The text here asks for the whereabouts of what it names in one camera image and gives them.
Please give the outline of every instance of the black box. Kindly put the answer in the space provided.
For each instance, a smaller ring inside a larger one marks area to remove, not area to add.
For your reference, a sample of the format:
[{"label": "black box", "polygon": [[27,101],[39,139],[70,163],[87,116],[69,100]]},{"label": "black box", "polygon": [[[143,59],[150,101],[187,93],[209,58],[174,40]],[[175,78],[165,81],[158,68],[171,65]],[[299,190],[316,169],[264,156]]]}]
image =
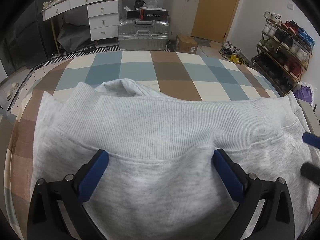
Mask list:
[{"label": "black box", "polygon": [[141,10],[141,20],[146,21],[166,21],[168,19],[168,11],[162,10]]},{"label": "black box", "polygon": [[141,18],[140,10],[127,11],[127,19],[140,19],[140,18]]}]

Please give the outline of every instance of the yellow shoe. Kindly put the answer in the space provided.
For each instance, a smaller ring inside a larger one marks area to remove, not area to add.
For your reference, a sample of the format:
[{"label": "yellow shoe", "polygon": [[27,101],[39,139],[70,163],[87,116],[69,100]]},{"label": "yellow shoe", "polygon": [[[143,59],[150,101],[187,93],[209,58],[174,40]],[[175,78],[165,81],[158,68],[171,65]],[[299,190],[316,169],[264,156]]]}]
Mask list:
[{"label": "yellow shoe", "polygon": [[236,64],[241,64],[243,62],[243,58],[239,57],[239,58],[236,58],[235,60],[232,61],[233,63],[236,63]]},{"label": "yellow shoe", "polygon": [[231,56],[230,56],[230,58],[229,58],[229,60],[231,61],[231,62],[233,62],[234,60],[236,60],[237,58],[240,58],[240,55],[239,54],[232,54]]}]

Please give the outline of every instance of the black cabinet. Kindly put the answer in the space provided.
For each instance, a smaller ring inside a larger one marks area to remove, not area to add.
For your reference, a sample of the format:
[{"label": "black cabinet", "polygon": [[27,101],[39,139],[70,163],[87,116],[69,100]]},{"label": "black cabinet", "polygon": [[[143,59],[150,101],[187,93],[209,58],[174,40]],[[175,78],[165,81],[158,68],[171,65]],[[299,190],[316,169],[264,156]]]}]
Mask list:
[{"label": "black cabinet", "polygon": [[0,57],[9,76],[19,68],[33,68],[56,51],[50,21],[43,21],[43,3],[50,0],[35,0],[21,14],[6,33],[0,46]]}]

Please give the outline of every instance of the white suitcase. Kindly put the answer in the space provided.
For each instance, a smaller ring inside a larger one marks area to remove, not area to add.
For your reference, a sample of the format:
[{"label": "white suitcase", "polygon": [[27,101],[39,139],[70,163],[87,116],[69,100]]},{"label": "white suitcase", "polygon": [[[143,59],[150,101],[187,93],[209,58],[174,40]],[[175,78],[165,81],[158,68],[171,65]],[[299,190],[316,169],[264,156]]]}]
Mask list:
[{"label": "white suitcase", "polygon": [[175,40],[178,34],[191,36],[198,4],[199,0],[165,0],[170,23],[169,40]]}]

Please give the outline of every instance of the purple bag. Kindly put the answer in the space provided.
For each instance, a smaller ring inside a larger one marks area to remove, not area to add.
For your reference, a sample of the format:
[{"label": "purple bag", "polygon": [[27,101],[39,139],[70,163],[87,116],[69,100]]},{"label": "purple bag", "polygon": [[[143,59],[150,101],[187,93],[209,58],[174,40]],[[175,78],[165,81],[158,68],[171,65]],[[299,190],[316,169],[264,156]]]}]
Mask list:
[{"label": "purple bag", "polygon": [[298,89],[297,91],[295,91],[293,94],[294,94],[295,98],[306,101],[311,105],[312,93],[311,93],[310,87],[301,86],[301,88]]}]

